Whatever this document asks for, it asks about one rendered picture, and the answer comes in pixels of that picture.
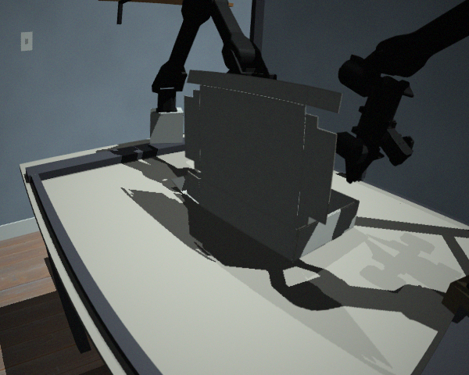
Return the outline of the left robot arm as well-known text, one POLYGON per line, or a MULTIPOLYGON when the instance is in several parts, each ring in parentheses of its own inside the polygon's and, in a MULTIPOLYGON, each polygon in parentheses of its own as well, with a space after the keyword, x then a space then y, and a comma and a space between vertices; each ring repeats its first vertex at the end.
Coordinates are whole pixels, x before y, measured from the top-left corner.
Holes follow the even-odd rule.
MULTIPOLYGON (((351 55, 339 68, 338 79, 358 95, 367 97, 367 104, 374 109, 394 116, 402 95, 412 98, 414 93, 410 82, 398 81, 390 76, 381 77, 381 74, 411 77, 435 53, 467 36, 469 0, 461 2, 412 33, 381 41, 366 59, 351 55)), ((381 126, 371 142, 376 148, 381 146, 393 166, 402 164, 414 151, 413 138, 402 137, 395 130, 396 124, 397 122, 393 122, 389 126, 390 122, 387 122, 384 127, 381 126)))

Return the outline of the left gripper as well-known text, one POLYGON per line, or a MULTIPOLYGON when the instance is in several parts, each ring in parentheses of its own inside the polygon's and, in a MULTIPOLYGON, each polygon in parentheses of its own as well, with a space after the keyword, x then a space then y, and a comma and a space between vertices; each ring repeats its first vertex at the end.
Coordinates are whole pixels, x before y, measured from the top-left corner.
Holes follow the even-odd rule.
POLYGON ((371 142, 381 126, 384 127, 387 122, 391 126, 395 122, 394 116, 374 109, 367 102, 365 106, 360 106, 359 112, 362 113, 360 121, 351 130, 356 137, 348 132, 336 133, 336 153, 345 159, 346 181, 349 184, 356 182, 373 160, 385 157, 380 153, 380 146, 376 148, 371 142))

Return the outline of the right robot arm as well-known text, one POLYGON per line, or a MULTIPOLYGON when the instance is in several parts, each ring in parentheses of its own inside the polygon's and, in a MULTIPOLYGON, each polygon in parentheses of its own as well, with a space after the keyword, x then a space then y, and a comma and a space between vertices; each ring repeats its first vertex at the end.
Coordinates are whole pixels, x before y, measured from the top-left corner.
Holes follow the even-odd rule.
POLYGON ((187 77, 184 64, 199 27, 210 17, 224 43, 221 52, 229 69, 227 73, 277 79, 277 74, 268 72, 254 42, 242 33, 228 0, 183 0, 181 13, 184 20, 170 58, 161 66, 152 84, 152 92, 159 93, 157 113, 177 112, 176 91, 183 91, 187 77))

